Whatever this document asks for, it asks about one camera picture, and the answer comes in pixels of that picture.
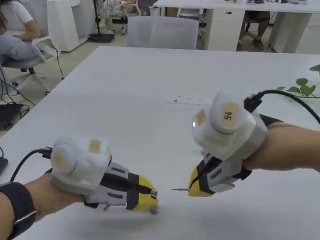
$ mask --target yellow sticker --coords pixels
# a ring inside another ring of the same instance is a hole
[[[198,126],[200,127],[207,119],[206,110],[202,109],[195,117]]]
[[[62,156],[62,154],[59,151],[56,151],[51,158],[52,162],[58,168],[59,171],[65,171],[69,168],[68,162],[65,160],[65,158]]]
[[[235,102],[226,102],[222,106],[220,123],[227,128],[234,128],[237,124],[240,107]]]
[[[101,144],[99,140],[90,139],[88,151],[93,154],[100,154]]]

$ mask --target power strip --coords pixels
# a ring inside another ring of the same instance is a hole
[[[175,96],[165,100],[167,104],[186,104],[186,105],[210,105],[212,99],[205,99],[203,97],[191,97],[191,96]]]

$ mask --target metal pin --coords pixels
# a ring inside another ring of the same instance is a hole
[[[150,193],[150,196],[154,199],[158,199],[158,191],[152,190]],[[157,205],[150,207],[149,211],[151,214],[157,215],[159,213],[159,205],[157,204]]]
[[[189,191],[190,188],[171,188],[172,191]]]

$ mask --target drawer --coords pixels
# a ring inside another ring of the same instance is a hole
[[[243,21],[245,16],[244,10],[223,10],[215,9],[213,10],[213,21],[214,22],[234,22]]]

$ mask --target white cabinet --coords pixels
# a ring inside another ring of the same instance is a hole
[[[245,15],[244,10],[207,10],[207,28],[211,29],[205,36],[206,50],[236,51],[238,38]]]
[[[49,0],[48,27],[56,47],[60,51],[71,52],[95,31],[92,1]]]

